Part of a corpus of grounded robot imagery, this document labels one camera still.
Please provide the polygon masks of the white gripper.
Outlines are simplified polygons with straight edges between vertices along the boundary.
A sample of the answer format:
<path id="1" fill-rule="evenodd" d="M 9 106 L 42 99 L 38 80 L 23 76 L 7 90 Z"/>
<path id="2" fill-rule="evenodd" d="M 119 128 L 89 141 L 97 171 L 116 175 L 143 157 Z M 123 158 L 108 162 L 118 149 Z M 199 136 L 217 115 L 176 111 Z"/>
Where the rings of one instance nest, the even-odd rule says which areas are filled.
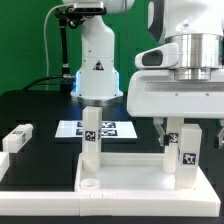
<path id="1" fill-rule="evenodd" d="M 221 119 L 214 147 L 224 149 L 224 69 L 212 69 L 208 81 L 178 81 L 172 67 L 179 60 L 176 43 L 141 52 L 135 57 L 139 71 L 129 82 L 128 113 L 133 117 L 154 117 L 153 125 L 161 146 L 166 136 L 162 118 Z"/>

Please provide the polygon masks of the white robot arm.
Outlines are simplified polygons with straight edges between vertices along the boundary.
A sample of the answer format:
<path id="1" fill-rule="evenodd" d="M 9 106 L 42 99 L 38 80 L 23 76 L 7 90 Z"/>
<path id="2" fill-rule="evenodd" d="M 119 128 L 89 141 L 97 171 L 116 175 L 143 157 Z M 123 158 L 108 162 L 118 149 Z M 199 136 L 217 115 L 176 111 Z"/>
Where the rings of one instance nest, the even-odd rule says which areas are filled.
<path id="1" fill-rule="evenodd" d="M 102 21 L 135 0 L 62 0 L 71 27 L 82 27 L 82 66 L 71 92 L 93 103 L 121 95 L 114 33 Z M 127 110 L 133 117 L 206 118 L 224 122 L 224 0 L 150 0 L 148 32 L 161 45 L 135 57 Z"/>

